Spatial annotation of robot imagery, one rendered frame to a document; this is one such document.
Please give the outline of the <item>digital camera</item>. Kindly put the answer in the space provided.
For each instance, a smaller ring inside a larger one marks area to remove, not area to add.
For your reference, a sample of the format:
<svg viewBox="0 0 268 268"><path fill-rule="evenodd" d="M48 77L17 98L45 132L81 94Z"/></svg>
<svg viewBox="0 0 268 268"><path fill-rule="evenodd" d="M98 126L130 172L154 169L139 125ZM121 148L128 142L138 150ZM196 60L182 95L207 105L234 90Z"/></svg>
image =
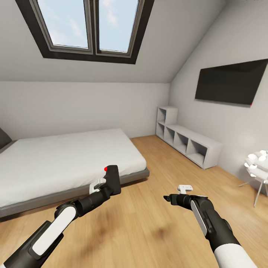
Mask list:
<svg viewBox="0 0 268 268"><path fill-rule="evenodd" d="M118 195L121 193L121 185L119 180L119 171L117 165L109 165L104 168L106 175L103 177L106 179L106 183L99 187L99 189L107 188L107 190L114 189L114 192L110 196Z"/></svg>

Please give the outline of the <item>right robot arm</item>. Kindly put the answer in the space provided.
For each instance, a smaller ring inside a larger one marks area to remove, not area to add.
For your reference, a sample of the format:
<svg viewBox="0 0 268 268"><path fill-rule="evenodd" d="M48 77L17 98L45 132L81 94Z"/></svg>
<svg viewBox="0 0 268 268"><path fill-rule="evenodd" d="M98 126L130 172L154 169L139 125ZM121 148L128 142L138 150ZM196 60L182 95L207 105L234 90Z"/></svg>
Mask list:
<svg viewBox="0 0 268 268"><path fill-rule="evenodd" d="M190 185L179 185L177 190L178 194L164 196L164 199L171 205L193 211L205 238L210 242L219 268L257 268L233 235L230 224L214 210L207 196L186 194L186 191L193 190Z"/></svg>

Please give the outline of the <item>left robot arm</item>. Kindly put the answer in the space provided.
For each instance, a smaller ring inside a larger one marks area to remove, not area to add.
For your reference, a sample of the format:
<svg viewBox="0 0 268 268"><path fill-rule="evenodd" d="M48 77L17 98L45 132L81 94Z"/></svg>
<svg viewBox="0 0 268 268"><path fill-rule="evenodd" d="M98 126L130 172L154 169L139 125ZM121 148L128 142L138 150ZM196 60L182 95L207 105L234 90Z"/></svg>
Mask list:
<svg viewBox="0 0 268 268"><path fill-rule="evenodd" d="M89 186L90 195L58 206L54 221L45 221L0 268L41 268L64 237L63 231L69 224L110 199L114 189L99 189L105 183L106 179L97 179Z"/></svg>

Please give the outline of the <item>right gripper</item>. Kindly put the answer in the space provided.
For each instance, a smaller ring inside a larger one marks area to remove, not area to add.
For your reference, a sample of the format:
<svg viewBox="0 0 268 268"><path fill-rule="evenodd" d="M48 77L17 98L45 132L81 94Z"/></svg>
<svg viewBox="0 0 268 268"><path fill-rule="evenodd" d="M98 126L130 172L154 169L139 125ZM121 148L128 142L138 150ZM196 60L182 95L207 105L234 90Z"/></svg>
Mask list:
<svg viewBox="0 0 268 268"><path fill-rule="evenodd" d="M170 201L171 205L179 205L183 208L186 208L184 205L184 199L186 196L190 196L188 194L170 194L169 196L164 196L166 201ZM188 209L188 208L186 208Z"/></svg>

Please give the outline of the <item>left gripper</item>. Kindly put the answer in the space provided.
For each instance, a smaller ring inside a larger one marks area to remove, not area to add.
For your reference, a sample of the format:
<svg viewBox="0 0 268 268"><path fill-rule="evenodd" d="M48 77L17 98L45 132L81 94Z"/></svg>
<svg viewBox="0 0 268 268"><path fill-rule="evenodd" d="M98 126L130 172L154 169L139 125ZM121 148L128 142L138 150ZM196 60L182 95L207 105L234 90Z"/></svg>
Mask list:
<svg viewBox="0 0 268 268"><path fill-rule="evenodd" d="M101 189L98 192L95 192L91 195L88 195L92 203L92 210L102 205L105 201L110 199L110 194L114 192L114 189L107 190L107 188Z"/></svg>

